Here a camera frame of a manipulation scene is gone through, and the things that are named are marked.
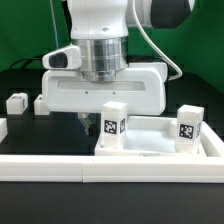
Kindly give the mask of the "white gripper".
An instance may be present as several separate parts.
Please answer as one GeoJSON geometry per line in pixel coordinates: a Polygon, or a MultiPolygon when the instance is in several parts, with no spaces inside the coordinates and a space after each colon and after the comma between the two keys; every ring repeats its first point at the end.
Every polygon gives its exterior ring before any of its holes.
{"type": "Polygon", "coordinates": [[[130,63],[112,82],[87,81],[79,71],[47,71],[42,78],[43,101],[49,111],[84,112],[78,119],[89,134],[88,113],[100,113],[109,101],[126,103],[131,115],[160,115],[166,106],[167,73],[163,62],[130,63]]]}

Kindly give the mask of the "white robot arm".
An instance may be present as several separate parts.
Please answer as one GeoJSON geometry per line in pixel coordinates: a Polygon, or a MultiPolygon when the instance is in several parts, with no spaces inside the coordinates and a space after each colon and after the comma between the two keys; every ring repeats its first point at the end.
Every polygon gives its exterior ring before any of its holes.
{"type": "Polygon", "coordinates": [[[128,29],[174,29],[195,0],[67,0],[71,43],[46,54],[43,101],[50,111],[99,113],[109,101],[130,115],[159,115],[166,105],[168,69],[182,71],[160,49],[159,62],[130,62],[128,29]]]}

